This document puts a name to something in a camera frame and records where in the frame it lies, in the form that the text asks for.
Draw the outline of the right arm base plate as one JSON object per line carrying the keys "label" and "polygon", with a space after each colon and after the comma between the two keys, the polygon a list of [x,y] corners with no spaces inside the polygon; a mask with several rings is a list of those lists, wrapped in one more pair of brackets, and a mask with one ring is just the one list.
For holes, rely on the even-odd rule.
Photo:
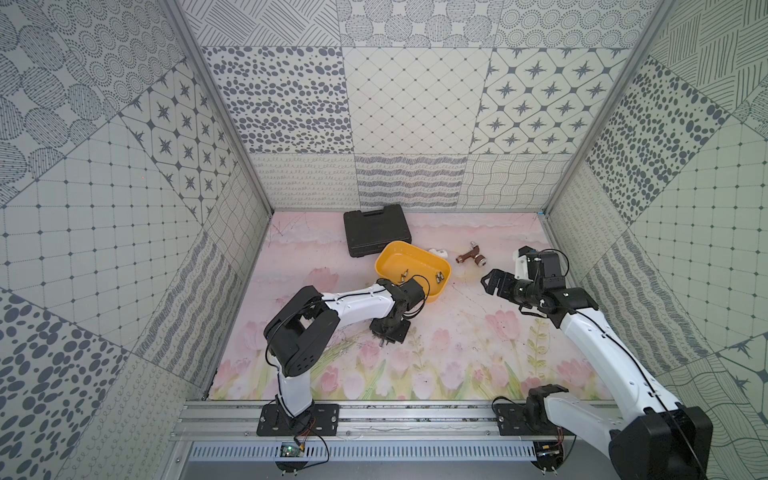
{"label": "right arm base plate", "polygon": [[551,436],[562,435],[566,438],[574,434],[562,427],[555,426],[549,420],[537,420],[527,414],[524,403],[512,402],[506,397],[497,397],[491,403],[495,415],[498,433],[502,437],[510,436]]}

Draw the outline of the yellow plastic storage box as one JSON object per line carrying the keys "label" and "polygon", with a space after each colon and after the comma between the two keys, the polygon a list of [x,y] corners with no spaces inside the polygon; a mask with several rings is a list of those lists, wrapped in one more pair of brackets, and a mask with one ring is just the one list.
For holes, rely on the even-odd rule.
{"label": "yellow plastic storage box", "polygon": [[[446,259],[403,241],[394,241],[384,248],[375,261],[375,270],[379,277],[393,283],[400,283],[401,274],[408,270],[408,280],[416,278],[427,293],[428,303],[434,303],[442,294],[452,273]],[[440,284],[435,279],[438,272],[445,277]]]}

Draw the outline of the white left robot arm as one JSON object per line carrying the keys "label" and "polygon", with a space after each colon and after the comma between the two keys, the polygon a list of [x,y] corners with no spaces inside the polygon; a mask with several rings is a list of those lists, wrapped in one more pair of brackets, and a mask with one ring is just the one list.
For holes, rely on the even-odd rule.
{"label": "white left robot arm", "polygon": [[279,412],[295,420],[313,405],[310,370],[341,328],[367,323],[381,344],[402,343],[426,305],[431,285],[416,277],[397,284],[379,278],[346,293],[302,287],[264,328],[264,358],[277,374]]}

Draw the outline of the brown water tap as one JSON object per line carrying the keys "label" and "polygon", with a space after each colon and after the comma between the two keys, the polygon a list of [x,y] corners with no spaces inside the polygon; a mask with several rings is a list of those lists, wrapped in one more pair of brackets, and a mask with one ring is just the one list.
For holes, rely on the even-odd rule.
{"label": "brown water tap", "polygon": [[471,248],[467,252],[458,255],[455,258],[455,261],[458,264],[462,264],[462,263],[466,263],[468,261],[472,261],[472,262],[474,262],[479,267],[485,266],[487,264],[487,259],[481,253],[479,245],[476,242],[472,241],[470,243],[470,246],[471,246]]}

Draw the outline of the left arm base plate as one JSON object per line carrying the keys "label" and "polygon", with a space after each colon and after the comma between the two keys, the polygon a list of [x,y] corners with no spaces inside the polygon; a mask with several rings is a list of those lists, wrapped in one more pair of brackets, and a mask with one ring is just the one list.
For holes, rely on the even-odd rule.
{"label": "left arm base plate", "polygon": [[339,404],[313,403],[303,413],[291,416],[279,403],[271,402],[261,409],[256,434],[259,437],[335,436],[339,410]]}

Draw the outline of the aluminium mounting rail frame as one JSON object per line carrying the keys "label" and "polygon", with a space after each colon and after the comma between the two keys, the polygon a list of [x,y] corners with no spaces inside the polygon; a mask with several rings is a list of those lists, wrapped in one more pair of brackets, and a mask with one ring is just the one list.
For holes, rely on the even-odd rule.
{"label": "aluminium mounting rail frame", "polygon": [[[488,401],[341,401],[335,436],[259,437],[261,409],[275,401],[192,401],[170,439],[180,462],[265,462],[297,473],[328,462],[515,461],[556,471],[577,437],[498,433]],[[587,402],[618,420],[613,401]],[[302,458],[281,458],[283,442],[304,446]]]}

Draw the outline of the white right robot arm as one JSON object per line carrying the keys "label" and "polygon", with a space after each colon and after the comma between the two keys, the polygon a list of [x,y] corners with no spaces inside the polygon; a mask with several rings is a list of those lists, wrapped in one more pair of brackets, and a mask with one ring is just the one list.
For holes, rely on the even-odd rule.
{"label": "white right robot arm", "polygon": [[603,453],[622,479],[704,479],[713,424],[699,407],[687,406],[661,385],[609,325],[584,289],[570,288],[557,249],[518,251],[512,273],[493,269],[483,289],[548,319],[582,352],[613,397],[614,420],[561,385],[529,390],[522,410],[535,432],[561,429]]}

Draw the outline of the small green circuit board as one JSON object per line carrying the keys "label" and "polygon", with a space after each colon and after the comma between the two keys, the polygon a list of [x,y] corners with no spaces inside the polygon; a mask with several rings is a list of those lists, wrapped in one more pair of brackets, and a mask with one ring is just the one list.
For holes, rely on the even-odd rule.
{"label": "small green circuit board", "polygon": [[280,446],[281,458],[302,458],[304,456],[304,446],[295,442],[283,442]]}

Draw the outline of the white pipe tee fitting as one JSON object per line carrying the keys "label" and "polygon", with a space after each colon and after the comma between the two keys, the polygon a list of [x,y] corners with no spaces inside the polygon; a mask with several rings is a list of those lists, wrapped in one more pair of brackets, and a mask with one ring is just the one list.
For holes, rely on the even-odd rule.
{"label": "white pipe tee fitting", "polygon": [[446,250],[430,248],[428,249],[428,252],[440,258],[443,258],[446,260],[449,259],[449,254]]}

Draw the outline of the black plastic tool case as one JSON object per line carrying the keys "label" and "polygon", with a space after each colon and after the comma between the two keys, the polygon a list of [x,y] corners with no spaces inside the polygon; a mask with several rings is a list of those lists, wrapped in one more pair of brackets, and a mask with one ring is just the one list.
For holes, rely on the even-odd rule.
{"label": "black plastic tool case", "polygon": [[352,258],[379,254],[394,242],[412,242],[412,234],[399,204],[378,210],[348,211],[343,214],[348,253]]}

